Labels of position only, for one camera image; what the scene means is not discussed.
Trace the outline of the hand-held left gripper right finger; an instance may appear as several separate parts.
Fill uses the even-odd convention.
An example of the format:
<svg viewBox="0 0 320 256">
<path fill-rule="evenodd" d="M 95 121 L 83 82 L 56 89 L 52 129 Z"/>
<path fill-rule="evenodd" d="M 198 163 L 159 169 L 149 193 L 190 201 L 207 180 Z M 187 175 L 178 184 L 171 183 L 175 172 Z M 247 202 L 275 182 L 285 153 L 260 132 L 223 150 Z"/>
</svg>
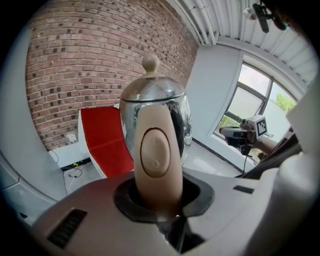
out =
<svg viewBox="0 0 320 256">
<path fill-rule="evenodd" d="M 188 219 L 192 232 L 203 238 L 190 256 L 272 255 L 316 200 L 316 158 L 304 153 L 264 171 L 258 180 L 185 172 L 214 191 L 207 211 Z"/>
</svg>

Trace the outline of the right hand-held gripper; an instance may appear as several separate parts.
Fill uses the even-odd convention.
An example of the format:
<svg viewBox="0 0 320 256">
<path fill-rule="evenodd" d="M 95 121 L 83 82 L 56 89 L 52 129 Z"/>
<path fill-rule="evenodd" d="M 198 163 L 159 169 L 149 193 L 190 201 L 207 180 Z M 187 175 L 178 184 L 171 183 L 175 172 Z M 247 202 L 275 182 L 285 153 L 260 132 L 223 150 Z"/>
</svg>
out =
<svg viewBox="0 0 320 256">
<path fill-rule="evenodd" d="M 255 115 L 243 119 L 242 126 L 223 126 L 219 133 L 223 135 L 229 146 L 239 150 L 241 153 L 249 153 L 251 148 L 261 136 L 267 134 L 267 122 L 263 115 Z"/>
</svg>

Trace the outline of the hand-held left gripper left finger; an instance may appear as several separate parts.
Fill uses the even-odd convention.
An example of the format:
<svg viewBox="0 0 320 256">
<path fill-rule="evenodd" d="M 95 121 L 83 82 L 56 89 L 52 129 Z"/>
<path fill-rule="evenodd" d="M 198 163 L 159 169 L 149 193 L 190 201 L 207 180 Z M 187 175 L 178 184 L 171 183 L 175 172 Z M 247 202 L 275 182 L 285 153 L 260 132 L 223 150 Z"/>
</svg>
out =
<svg viewBox="0 0 320 256">
<path fill-rule="evenodd" d="M 88 183 L 44 212 L 31 228 L 54 256 L 176 256 L 154 223 L 134 222 L 113 194 L 133 174 Z"/>
</svg>

